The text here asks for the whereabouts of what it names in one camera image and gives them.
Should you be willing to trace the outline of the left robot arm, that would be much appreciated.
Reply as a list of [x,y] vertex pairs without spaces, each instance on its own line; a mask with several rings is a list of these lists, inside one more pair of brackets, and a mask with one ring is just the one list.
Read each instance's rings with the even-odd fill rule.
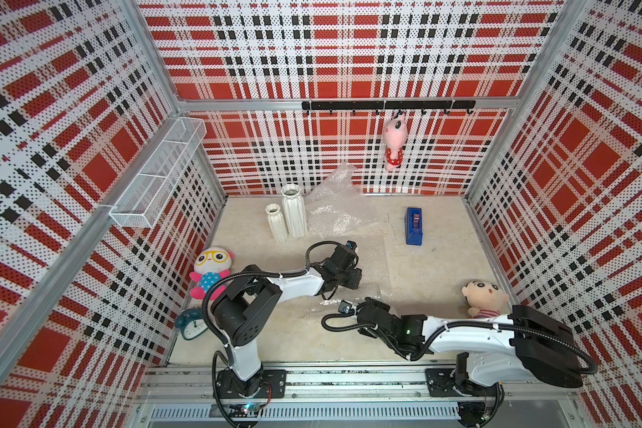
[[217,281],[203,299],[203,320],[224,345],[235,377],[247,382],[262,371],[256,338],[276,305],[301,297],[328,300],[340,287],[358,289],[359,260],[355,242],[321,241],[307,249],[303,269],[280,273],[249,265]]

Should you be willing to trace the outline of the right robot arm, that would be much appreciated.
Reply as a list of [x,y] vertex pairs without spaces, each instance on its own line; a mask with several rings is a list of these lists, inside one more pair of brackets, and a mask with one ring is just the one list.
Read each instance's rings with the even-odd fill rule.
[[509,314],[483,319],[398,317],[389,305],[367,298],[359,304],[342,301],[338,312],[355,317],[362,335],[380,340],[405,360],[459,353],[465,358],[465,378],[481,386],[536,379],[576,389],[584,376],[598,371],[590,354],[576,345],[570,327],[528,306],[515,305]]

